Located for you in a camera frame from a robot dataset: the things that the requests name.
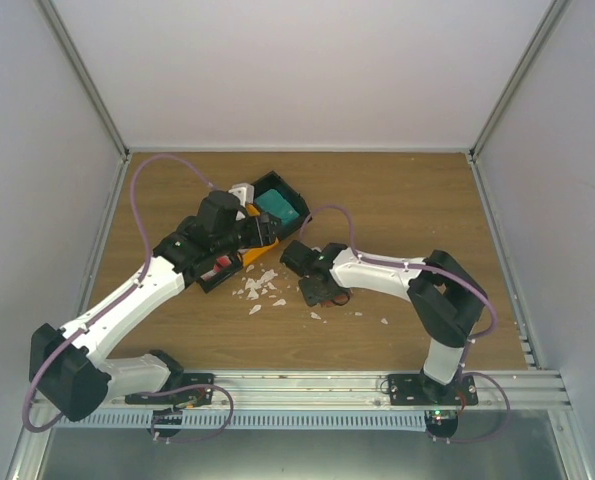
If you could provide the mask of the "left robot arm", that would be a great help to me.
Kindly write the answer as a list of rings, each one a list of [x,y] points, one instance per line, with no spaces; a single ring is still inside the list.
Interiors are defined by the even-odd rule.
[[[44,324],[33,333],[26,399],[41,393],[71,421],[117,397],[152,395],[162,404],[178,400],[184,369],[170,355],[153,350],[112,360],[110,353],[155,309],[192,284],[207,290],[207,274],[222,282],[238,271],[241,251],[274,244],[280,227],[280,219],[270,213],[248,214],[234,194],[210,192],[197,214],[148,248],[137,272],[98,305],[59,329]],[[223,258],[230,267],[214,273]]]

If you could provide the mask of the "brown leather card holder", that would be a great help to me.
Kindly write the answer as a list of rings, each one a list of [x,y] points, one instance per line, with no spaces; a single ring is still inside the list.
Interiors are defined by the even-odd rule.
[[[320,302],[322,307],[343,307],[351,299],[352,292],[348,289],[340,289],[335,292],[329,292],[324,300]]]

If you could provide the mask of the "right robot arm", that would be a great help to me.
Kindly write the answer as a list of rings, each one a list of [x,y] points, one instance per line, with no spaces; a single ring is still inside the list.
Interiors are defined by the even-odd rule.
[[[343,306],[355,289],[409,302],[430,336],[420,372],[421,396],[441,405],[454,395],[454,380],[473,327],[491,304],[451,255],[435,250],[426,258],[394,258],[369,255],[341,243],[317,250],[294,240],[280,262],[299,277],[299,288],[310,307]]]

